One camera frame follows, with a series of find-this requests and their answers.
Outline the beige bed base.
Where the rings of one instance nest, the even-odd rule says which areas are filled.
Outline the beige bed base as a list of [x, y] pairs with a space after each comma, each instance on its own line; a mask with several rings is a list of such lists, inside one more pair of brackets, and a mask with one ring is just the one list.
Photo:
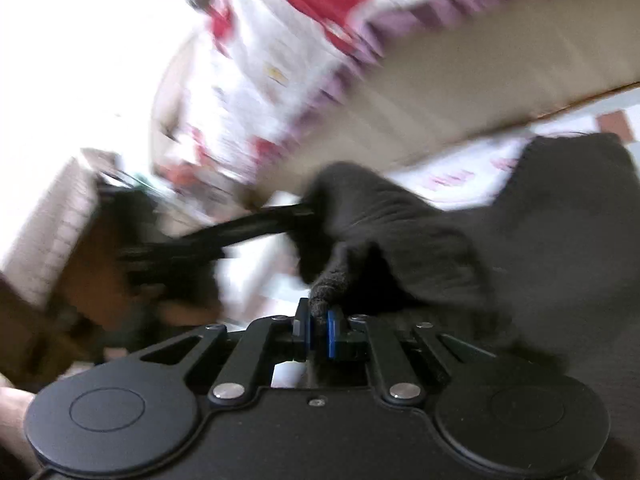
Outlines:
[[240, 202], [300, 192], [336, 160], [404, 168], [638, 81], [639, 0], [512, 0], [450, 29], [417, 28], [337, 76]]

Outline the checkered pink white mat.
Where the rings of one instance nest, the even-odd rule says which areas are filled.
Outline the checkered pink white mat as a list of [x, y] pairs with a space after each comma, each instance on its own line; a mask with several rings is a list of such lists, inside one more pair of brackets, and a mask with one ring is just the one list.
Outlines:
[[[506, 183], [533, 136], [612, 132], [639, 158], [639, 87], [593, 98], [523, 127], [464, 142], [444, 154], [386, 174], [422, 200], [453, 210], [490, 203]], [[294, 247], [283, 234], [231, 246], [216, 266], [222, 302], [220, 320], [244, 330], [255, 318], [295, 312], [308, 288], [295, 271]]]

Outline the dark grey knit sweater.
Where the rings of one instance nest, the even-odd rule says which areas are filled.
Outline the dark grey knit sweater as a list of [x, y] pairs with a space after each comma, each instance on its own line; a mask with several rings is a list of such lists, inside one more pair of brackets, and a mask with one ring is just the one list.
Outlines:
[[616, 136], [534, 139], [485, 206], [444, 211], [348, 162], [305, 200], [315, 315], [416, 307], [585, 382], [638, 382], [639, 180]]

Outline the quilted bedspread with purple ruffle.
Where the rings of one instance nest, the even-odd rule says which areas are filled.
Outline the quilted bedspread with purple ruffle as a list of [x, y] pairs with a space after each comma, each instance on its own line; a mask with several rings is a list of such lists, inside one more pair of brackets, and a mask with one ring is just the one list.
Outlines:
[[190, 0], [203, 24], [158, 92], [152, 167], [207, 212], [292, 150], [343, 74], [417, 28], [450, 29], [512, 0]]

